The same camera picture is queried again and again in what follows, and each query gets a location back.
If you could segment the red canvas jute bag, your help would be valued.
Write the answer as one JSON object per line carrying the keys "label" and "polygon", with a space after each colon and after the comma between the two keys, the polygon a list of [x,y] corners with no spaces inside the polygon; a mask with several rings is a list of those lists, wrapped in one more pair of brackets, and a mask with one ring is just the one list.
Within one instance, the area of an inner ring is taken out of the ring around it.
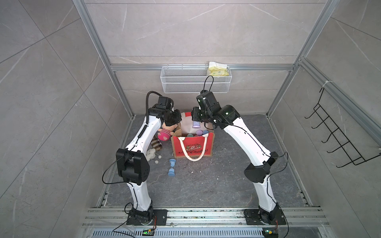
{"label": "red canvas jute bag", "polygon": [[[190,112],[181,113],[182,120],[179,123],[174,135],[171,137],[174,157],[187,158],[196,162],[204,157],[212,156],[213,143],[215,138],[211,123],[200,123],[199,129],[192,128],[192,117]],[[197,136],[196,131],[208,130],[208,134]]]}

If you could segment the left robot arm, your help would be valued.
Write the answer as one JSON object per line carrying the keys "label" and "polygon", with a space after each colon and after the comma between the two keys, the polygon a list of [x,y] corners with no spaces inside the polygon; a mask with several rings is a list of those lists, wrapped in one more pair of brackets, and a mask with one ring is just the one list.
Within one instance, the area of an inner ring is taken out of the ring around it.
{"label": "left robot arm", "polygon": [[129,187],[133,198],[128,218],[136,219],[143,225],[154,221],[152,199],[146,184],[150,172],[146,158],[148,147],[163,125],[173,126],[181,121],[180,111],[173,108],[174,102],[171,98],[149,91],[145,99],[145,122],[131,143],[116,152],[118,175]]}

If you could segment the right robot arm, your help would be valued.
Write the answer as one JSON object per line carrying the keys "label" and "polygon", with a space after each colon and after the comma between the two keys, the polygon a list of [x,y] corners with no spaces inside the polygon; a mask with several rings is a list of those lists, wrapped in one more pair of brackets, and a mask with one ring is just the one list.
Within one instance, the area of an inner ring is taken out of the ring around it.
{"label": "right robot arm", "polygon": [[244,150],[250,164],[244,170],[247,179],[254,183],[259,199],[259,218],[264,224],[271,224],[280,212],[280,206],[274,198],[270,184],[271,166],[279,158],[276,152],[270,152],[251,133],[237,110],[226,105],[221,107],[211,89],[203,87],[196,97],[199,104],[194,107],[192,120],[212,124],[213,128],[221,128],[228,133]]}

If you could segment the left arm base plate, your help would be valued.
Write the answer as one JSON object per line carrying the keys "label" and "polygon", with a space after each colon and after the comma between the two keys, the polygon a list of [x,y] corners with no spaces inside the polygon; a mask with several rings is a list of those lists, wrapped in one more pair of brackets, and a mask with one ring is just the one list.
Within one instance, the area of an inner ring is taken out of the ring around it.
{"label": "left arm base plate", "polygon": [[168,210],[166,209],[151,209],[145,212],[130,210],[127,225],[135,225],[135,226],[153,226],[156,224],[157,226],[165,226],[167,223],[167,214]]}

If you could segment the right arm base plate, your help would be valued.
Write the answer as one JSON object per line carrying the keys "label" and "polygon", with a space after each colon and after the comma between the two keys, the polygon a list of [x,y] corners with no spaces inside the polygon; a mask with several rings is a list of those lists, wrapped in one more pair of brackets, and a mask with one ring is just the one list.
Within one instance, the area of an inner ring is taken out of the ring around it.
{"label": "right arm base plate", "polygon": [[279,207],[271,212],[259,209],[245,209],[244,218],[247,225],[286,225],[286,219]]}

